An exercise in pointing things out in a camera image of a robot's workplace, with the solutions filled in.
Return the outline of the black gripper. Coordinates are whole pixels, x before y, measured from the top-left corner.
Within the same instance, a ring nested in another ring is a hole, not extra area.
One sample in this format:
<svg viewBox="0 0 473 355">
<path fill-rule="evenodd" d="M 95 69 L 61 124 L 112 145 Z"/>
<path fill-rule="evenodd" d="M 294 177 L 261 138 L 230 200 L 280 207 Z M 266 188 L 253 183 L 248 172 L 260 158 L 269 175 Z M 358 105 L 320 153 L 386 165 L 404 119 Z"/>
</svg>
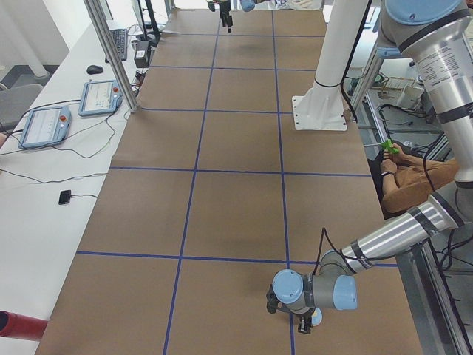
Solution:
<svg viewBox="0 0 473 355">
<path fill-rule="evenodd" d="M 297 331 L 300 334 L 309 334 L 310 329 L 313 327 L 312 314 L 311 313 L 301 314 L 301 315 L 298 315 L 298 318 L 299 318 L 299 324 L 298 324 Z"/>
<path fill-rule="evenodd" d="M 227 29 L 229 33 L 232 32 L 233 19 L 230 15 L 231 11 L 231 1 L 230 0 L 220 0 L 219 1 L 219 12 L 220 18 L 222 19 L 222 25 Z"/>
</svg>

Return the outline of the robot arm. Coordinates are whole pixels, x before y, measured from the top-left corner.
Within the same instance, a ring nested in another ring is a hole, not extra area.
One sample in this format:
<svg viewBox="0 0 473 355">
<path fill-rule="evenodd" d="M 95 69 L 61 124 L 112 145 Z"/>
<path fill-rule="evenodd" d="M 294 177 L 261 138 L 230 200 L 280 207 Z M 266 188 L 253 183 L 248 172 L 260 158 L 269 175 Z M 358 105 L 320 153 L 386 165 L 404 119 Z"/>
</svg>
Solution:
<svg viewBox="0 0 473 355">
<path fill-rule="evenodd" d="M 220 19 L 222 21 L 222 26 L 227 28 L 227 31 L 230 33 L 232 31 L 233 26 L 233 19 L 232 15 L 230 14 L 231 11 L 231 4 L 229 1 L 218 1 L 218 7 L 220 12 Z M 255 6 L 262 1 L 257 0 L 242 0 L 240 4 L 242 5 L 242 9 L 245 12 L 252 11 Z"/>
<path fill-rule="evenodd" d="M 344 248 L 319 251 L 312 271 L 275 274 L 267 310 L 298 318 L 309 333 L 325 308 L 358 305 L 354 276 L 396 257 L 441 231 L 472 221 L 472 49 L 466 37 L 471 11 L 464 1 L 383 1 L 375 52 L 413 60 L 442 135 L 453 151 L 453 172 L 394 142 L 370 162 L 389 222 Z"/>
</svg>

